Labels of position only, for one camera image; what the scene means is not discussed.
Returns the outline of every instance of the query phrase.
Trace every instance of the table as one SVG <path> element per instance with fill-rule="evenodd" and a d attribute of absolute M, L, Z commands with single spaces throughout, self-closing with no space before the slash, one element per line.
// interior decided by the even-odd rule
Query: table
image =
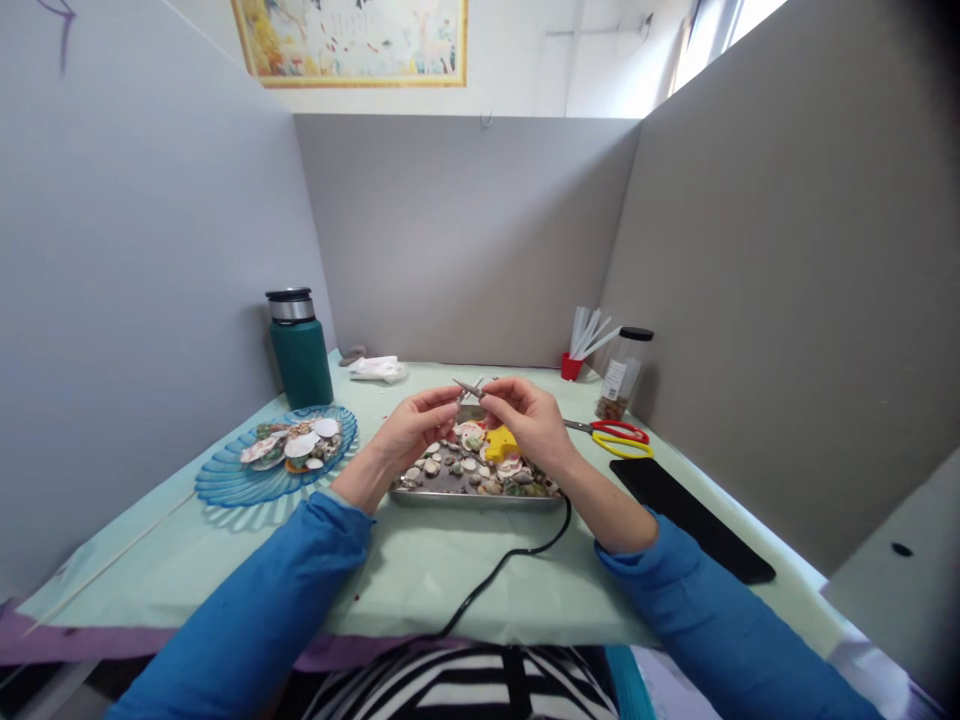
<path fill-rule="evenodd" d="M 600 391 L 600 378 L 587 370 L 580 381 L 569 383 L 557 370 L 435 363 L 410 363 L 409 376 L 394 386 L 356 382 L 337 366 L 339 357 L 336 351 L 330 357 L 336 402 L 356 414 L 360 447 L 401 399 L 451 384 L 452 377 L 472 382 L 478 375 L 522 375 L 553 393 L 564 417 L 583 421 L 592 419 Z M 24 602 L 19 613 L 40 617 L 54 607 L 188 498 L 198 470 L 214 452 L 252 425 L 286 410 L 282 396 L 271 401 L 181 468 L 82 546 L 68 569 Z M 777 579 L 754 592 L 815 651 L 829 654 L 842 637 L 845 621 L 820 597 L 822 576 L 673 447 L 655 433 L 650 435 L 658 462 L 776 568 Z M 619 482 L 608 467 L 612 455 L 585 433 L 573 432 L 572 438 L 587 460 Z M 190 497 L 50 624 L 179 627 L 315 489 L 303 488 L 256 508 L 229 510 L 207 507 Z M 327 633 L 389 637 L 438 630 L 506 551 L 550 539 L 563 521 L 563 510 L 543 514 L 425 510 L 399 507 L 385 498 L 376 517 L 369 560 L 346 582 L 324 625 Z M 455 634 L 525 644 L 654 642 L 597 561 L 593 537 L 576 513 L 566 535 L 550 551 L 512 559 L 474 602 Z"/>

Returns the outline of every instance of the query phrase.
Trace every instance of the black and white striped clothing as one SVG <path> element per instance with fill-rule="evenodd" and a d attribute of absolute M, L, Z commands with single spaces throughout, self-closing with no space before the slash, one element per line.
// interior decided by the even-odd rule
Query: black and white striped clothing
<path fill-rule="evenodd" d="M 577 649 L 561 647 L 407 651 L 330 673 L 303 717 L 610 720 L 619 715 L 602 663 L 598 670 Z"/>

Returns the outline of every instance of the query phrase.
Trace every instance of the framed picture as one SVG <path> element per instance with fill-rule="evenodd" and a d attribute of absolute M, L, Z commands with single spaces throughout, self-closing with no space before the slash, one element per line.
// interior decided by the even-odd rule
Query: framed picture
<path fill-rule="evenodd" d="M 464 87 L 467 0 L 232 0 L 268 88 Z"/>

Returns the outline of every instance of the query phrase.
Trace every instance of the black cable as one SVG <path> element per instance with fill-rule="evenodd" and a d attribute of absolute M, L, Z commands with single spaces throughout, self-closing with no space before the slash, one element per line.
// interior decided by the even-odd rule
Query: black cable
<path fill-rule="evenodd" d="M 395 648 L 389 650 L 384 655 L 398 653 L 407 649 L 415 642 L 432 642 L 435 640 L 443 640 L 443 638 L 447 637 L 451 632 L 453 632 L 453 629 L 457 626 L 457 623 L 460 622 L 460 618 L 463 617 L 463 614 L 467 611 L 473 601 L 480 597 L 484 590 L 490 587 L 493 581 L 497 578 L 497 575 L 503 569 L 503 566 L 507 564 L 510 558 L 514 557 L 515 555 L 539 555 L 540 553 L 544 553 L 556 545 L 560 538 L 563 537 L 563 534 L 567 531 L 567 528 L 570 527 L 570 518 L 573 513 L 573 510 L 570 506 L 570 498 L 564 495 L 563 499 L 567 504 L 567 516 L 563 520 L 563 526 L 560 528 L 560 532 L 554 535 L 550 542 L 537 548 L 516 548 L 514 550 L 510 550 L 506 555 L 500 558 L 500 562 L 497 563 L 497 566 L 493 569 L 493 572 L 487 575 L 483 582 L 470 591 L 470 594 L 467 595 L 466 599 L 460 604 L 460 607 L 457 608 L 457 611 L 453 614 L 453 617 L 450 618 L 450 621 L 444 626 L 443 630 L 430 635 L 417 635 L 416 637 L 412 637 L 406 642 L 400 643 Z"/>

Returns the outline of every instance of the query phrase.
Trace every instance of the gray partition wall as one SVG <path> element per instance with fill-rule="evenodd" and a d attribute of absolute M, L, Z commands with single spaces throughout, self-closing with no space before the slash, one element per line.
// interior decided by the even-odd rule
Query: gray partition wall
<path fill-rule="evenodd" d="M 950 68 L 908 3 L 794 0 L 642 125 L 603 306 L 634 410 L 830 573 L 960 438 Z"/>
<path fill-rule="evenodd" d="M 556 366 L 595 307 L 637 122 L 298 115 L 345 350 Z"/>
<path fill-rule="evenodd" d="M 0 22 L 8 592 L 277 394 L 265 290 L 335 342 L 290 113 L 160 0 L 74 8 L 62 75 L 61 17 Z"/>

